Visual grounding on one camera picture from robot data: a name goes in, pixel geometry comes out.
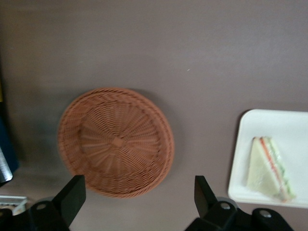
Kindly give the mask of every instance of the wicker basket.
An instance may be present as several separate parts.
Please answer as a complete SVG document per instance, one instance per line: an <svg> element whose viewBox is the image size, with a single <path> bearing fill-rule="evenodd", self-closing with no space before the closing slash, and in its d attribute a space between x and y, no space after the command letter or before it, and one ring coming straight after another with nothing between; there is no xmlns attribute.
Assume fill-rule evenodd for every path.
<svg viewBox="0 0 308 231"><path fill-rule="evenodd" d="M74 175L106 196L129 198L157 186L171 168L174 141L163 113L128 89L101 88L74 100L58 144Z"/></svg>

